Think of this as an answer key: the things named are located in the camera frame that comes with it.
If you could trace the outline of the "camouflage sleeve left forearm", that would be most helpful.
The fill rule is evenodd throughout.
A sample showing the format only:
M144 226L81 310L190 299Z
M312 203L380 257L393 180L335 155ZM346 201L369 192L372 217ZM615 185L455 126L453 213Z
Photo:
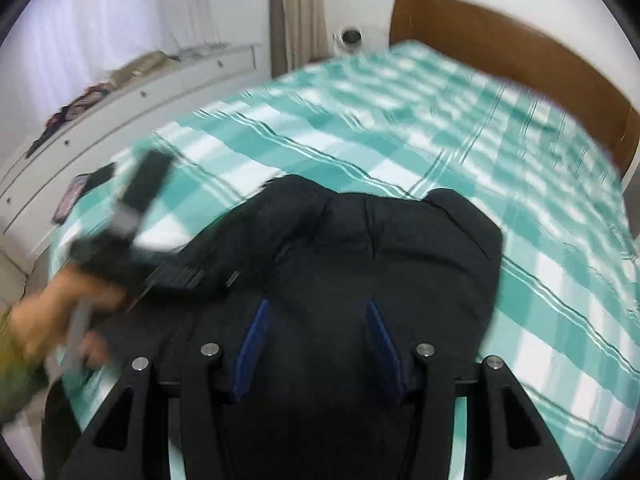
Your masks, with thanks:
M13 337L9 326L10 312L1 315L0 416L1 425L13 422L15 416L49 385L42 363L29 361Z

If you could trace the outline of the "person's left hand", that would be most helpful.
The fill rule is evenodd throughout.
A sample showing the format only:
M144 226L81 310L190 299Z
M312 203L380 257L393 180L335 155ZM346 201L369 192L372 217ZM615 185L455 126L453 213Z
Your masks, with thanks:
M41 364L64 344L70 318L84 301L103 313L118 310L126 292L102 278L65 268L36 294L18 302L8 316L8 332L27 362Z

